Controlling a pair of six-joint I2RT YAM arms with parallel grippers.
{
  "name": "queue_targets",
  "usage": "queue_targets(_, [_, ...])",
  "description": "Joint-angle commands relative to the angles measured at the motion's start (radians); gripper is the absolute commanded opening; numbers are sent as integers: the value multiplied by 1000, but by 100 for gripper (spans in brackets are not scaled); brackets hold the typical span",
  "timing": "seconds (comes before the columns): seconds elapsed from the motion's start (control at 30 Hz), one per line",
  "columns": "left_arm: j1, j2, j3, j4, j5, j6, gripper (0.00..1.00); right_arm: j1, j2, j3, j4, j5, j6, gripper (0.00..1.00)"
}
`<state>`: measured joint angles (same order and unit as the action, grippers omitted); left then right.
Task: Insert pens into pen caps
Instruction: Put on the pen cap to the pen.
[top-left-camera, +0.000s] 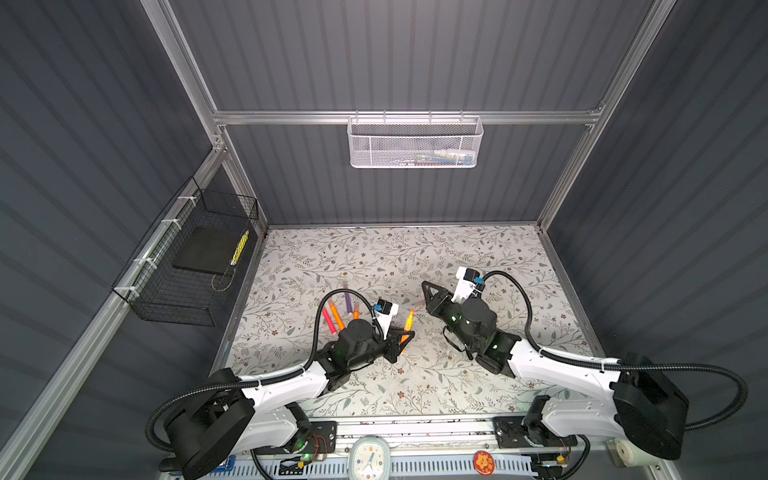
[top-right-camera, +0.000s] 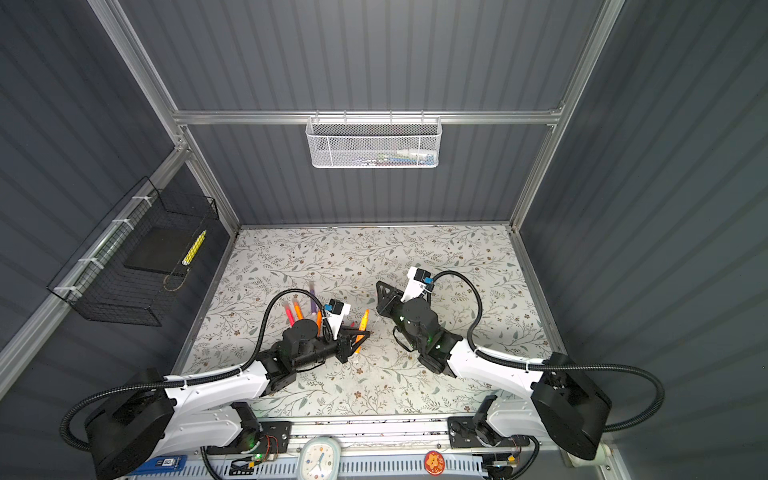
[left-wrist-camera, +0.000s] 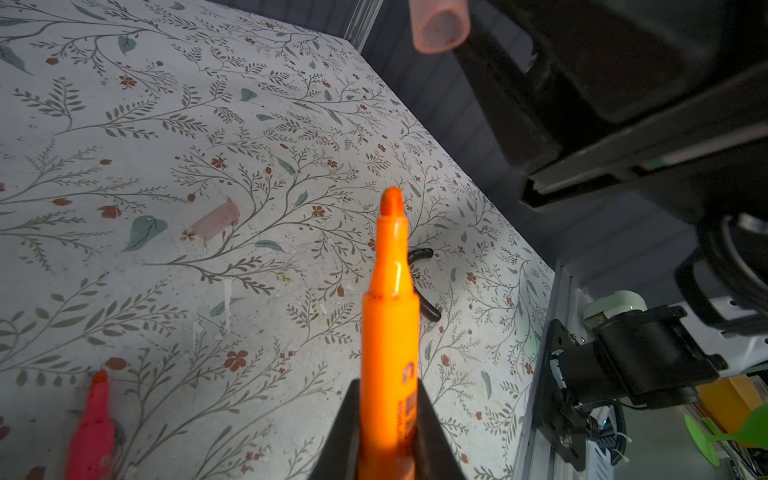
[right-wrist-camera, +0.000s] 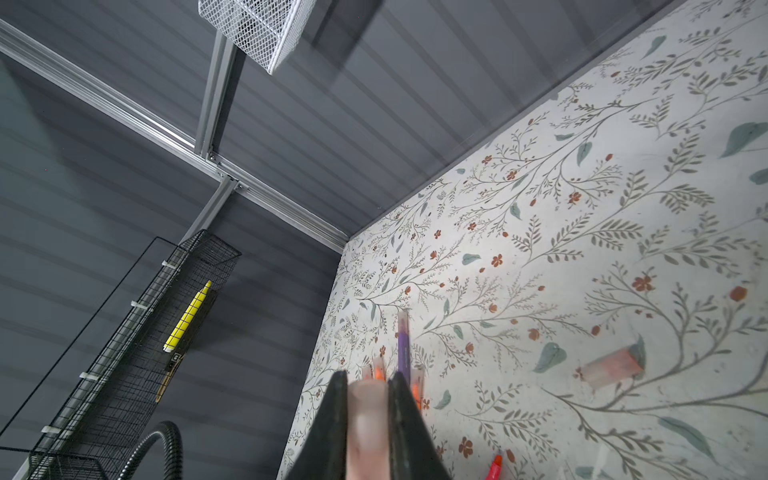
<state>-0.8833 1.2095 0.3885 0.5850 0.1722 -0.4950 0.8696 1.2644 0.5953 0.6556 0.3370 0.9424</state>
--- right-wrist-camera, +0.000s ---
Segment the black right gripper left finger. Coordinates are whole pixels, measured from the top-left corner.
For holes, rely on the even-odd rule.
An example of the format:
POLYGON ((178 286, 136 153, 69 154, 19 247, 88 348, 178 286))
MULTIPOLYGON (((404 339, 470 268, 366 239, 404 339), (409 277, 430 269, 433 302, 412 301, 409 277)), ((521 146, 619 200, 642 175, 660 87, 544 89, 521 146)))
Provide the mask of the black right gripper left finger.
POLYGON ((345 479, 348 429, 348 376, 334 372, 305 444, 286 479, 345 479))

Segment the purple highlighter pen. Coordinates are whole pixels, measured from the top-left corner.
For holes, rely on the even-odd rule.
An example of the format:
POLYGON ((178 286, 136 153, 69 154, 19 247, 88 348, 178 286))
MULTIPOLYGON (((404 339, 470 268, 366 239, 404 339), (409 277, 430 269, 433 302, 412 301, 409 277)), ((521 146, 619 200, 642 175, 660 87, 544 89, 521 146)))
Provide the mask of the purple highlighter pen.
POLYGON ((410 317, 408 309, 398 311, 398 372, 407 385, 411 383, 410 317))

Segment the translucent pink pen cap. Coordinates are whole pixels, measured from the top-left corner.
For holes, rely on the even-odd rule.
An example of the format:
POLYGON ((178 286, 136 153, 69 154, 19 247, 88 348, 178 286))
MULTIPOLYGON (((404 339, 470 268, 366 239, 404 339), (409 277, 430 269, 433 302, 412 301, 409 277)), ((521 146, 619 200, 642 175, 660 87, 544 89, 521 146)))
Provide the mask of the translucent pink pen cap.
POLYGON ((644 372, 630 348, 622 348, 607 354, 580 370, 582 379, 594 390, 633 378, 644 372))

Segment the orange highlighter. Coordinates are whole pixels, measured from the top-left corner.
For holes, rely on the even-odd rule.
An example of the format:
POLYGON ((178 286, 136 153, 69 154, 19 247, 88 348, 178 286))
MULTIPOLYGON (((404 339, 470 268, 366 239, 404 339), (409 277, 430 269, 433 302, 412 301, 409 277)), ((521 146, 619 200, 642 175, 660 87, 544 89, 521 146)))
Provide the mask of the orange highlighter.
POLYGON ((386 365, 382 357, 376 357, 372 360, 373 378, 379 381, 387 379, 386 365))
POLYGON ((412 368, 410 375, 410 390, 416 407, 422 410, 423 390, 424 390, 424 370, 422 368, 412 368))

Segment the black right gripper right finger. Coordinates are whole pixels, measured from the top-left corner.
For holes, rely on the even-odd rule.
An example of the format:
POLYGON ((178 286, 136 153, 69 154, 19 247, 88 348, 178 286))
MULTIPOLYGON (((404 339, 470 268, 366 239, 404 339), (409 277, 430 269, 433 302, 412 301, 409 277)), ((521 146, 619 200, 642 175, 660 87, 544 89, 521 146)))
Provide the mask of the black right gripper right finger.
POLYGON ((388 381, 388 436, 392 480, 450 479, 401 372, 388 381))

